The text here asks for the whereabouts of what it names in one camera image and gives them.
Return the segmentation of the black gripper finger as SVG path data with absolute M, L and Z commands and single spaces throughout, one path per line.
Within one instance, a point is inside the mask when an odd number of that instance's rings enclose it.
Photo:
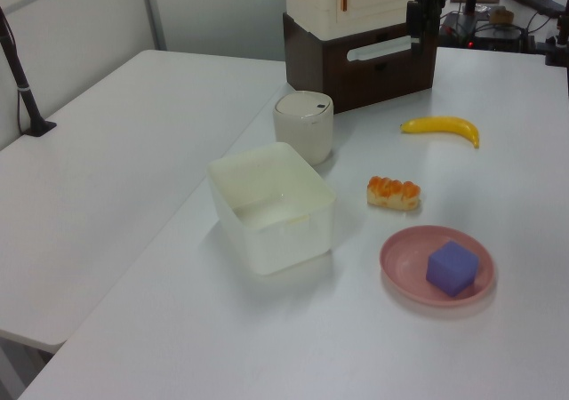
M 407 33 L 411 41 L 411 50 L 413 55 L 421 55 L 423 50 L 423 12 L 419 2 L 409 1 L 406 8 L 406 26 Z
M 423 27 L 426 34 L 436 35 L 439 30 L 445 0 L 422 0 Z

